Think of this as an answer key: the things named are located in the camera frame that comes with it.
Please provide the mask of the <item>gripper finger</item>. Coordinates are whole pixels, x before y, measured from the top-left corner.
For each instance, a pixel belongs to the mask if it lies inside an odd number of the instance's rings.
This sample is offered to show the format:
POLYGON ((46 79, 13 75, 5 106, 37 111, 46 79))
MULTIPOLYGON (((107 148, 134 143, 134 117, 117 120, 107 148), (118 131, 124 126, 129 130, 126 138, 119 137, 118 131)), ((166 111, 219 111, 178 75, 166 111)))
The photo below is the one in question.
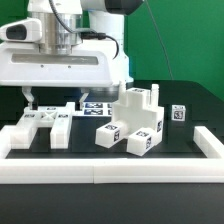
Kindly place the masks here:
POLYGON ((26 100, 28 101, 28 107, 33 109, 34 96, 32 95, 32 88, 30 86, 23 86, 22 93, 26 100))
POLYGON ((79 110, 82 111, 83 107, 84 107, 84 101, 88 97, 90 89, 89 88, 81 88, 80 91, 81 91, 81 96, 80 96, 80 99, 78 102, 79 102, 79 110))

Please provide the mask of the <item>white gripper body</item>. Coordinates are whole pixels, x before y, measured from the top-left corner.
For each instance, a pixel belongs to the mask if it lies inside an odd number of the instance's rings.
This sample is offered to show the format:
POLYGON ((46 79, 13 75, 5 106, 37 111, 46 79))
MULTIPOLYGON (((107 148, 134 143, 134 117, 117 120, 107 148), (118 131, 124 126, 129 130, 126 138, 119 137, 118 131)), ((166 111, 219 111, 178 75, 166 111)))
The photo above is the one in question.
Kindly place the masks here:
POLYGON ((125 79, 125 56, 105 38, 81 39, 38 18, 0 27, 0 85, 111 87, 125 79))

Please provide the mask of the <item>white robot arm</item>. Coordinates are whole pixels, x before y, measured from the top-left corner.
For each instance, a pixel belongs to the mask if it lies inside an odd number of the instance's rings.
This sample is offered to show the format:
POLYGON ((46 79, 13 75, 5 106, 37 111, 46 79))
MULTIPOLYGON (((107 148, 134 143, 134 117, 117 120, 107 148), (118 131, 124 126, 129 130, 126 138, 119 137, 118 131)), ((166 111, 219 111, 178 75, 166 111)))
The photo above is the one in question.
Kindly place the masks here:
POLYGON ((0 85, 97 88, 131 82, 124 17, 144 0, 29 0, 28 17, 0 27, 0 85))

